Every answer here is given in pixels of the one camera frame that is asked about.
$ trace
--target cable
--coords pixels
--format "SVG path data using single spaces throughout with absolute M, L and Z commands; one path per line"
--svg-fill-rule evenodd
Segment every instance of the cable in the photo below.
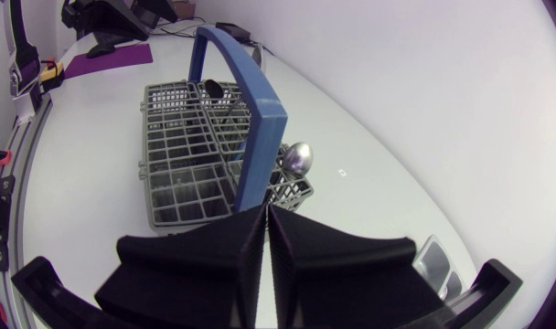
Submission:
M 262 45 L 260 42 L 258 41 L 253 41 L 251 39 L 247 39 L 246 41 L 241 43 L 242 45 L 248 46 L 248 47 L 256 47 L 257 45 Z M 274 53 L 268 49 L 265 45 L 262 45 L 262 48 L 264 48 L 266 51 L 268 51 L 270 53 L 270 55 L 275 56 Z
M 158 24 L 158 26 L 163 27 L 163 26 L 167 26 L 167 25 L 170 25 L 170 24 L 175 24 L 175 23 L 178 23 L 178 22 L 182 22 L 182 21 L 186 21 L 186 20 L 195 20 L 195 19 L 200 19 L 203 23 L 207 23 L 207 21 L 205 19 L 203 19 L 202 17 L 192 16 L 192 17 L 188 17 L 188 18 L 179 19 L 176 22 L 166 22 L 166 23 Z

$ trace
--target gray metal frame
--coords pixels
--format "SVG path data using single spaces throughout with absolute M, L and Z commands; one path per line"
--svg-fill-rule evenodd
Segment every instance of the gray metal frame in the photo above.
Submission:
M 9 271 L 0 271 L 0 303 L 4 306 L 7 325 L 10 328 L 36 327 L 32 311 L 12 284 L 12 276 L 24 266 L 22 248 L 22 225 L 24 223 L 24 204 L 26 202 L 27 182 L 34 153 L 42 127 L 52 108 L 48 95 L 42 96 L 42 104 L 32 121 L 17 125 L 7 149 L 12 153 L 10 163 L 0 171 L 0 178 L 13 175 L 16 178 L 10 211 L 8 230 Z

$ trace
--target spoon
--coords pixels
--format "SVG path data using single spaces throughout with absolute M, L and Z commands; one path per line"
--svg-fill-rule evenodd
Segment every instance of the spoon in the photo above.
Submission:
M 218 84 L 215 80 L 205 80 L 205 91 L 211 99 L 223 98 L 223 87 L 221 87 L 221 85 Z
M 307 143 L 295 143 L 284 153 L 282 168 L 294 176 L 302 177 L 313 165 L 313 149 Z

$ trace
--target desk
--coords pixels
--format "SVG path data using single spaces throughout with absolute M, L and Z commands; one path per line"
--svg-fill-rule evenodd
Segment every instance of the desk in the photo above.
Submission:
M 51 92 L 54 103 L 31 167 L 22 237 L 24 263 L 48 258 L 64 285 L 87 302 L 119 265 L 124 235 L 151 237 L 143 183 L 144 86 L 187 78 L 192 39 L 152 37 L 154 62 L 74 79 Z M 62 59 L 87 52 L 78 41 Z M 435 234 L 468 287 L 476 271 L 452 225 L 414 178 L 359 122 L 277 58 L 266 76 L 288 112 L 285 143 L 305 141 L 315 153 L 307 178 L 315 194 L 298 213 L 368 238 L 409 237 L 420 248 Z M 203 77 L 233 81 L 209 47 Z M 272 271 L 264 245 L 257 327 L 275 327 Z

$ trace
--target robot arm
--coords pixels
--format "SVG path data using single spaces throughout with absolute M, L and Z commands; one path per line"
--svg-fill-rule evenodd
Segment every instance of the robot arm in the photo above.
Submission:
M 1 0 L 5 11 L 5 40 L 10 52 L 10 93 L 18 97 L 31 87 L 40 72 L 36 47 L 28 43 L 20 0 Z

